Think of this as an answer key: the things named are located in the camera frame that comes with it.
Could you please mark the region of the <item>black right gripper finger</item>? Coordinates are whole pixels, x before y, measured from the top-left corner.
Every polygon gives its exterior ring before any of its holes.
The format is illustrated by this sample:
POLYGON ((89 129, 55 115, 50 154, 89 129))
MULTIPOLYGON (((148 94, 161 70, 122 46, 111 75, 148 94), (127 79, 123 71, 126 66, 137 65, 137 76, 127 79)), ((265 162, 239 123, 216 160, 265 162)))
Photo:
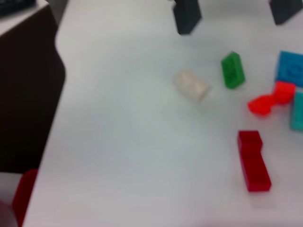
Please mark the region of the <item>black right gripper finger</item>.
POLYGON ((189 35, 202 19, 198 0, 175 0, 174 19, 179 35, 189 35))
POLYGON ((303 9, 302 0, 270 0, 269 5, 276 25, 282 25, 303 9))

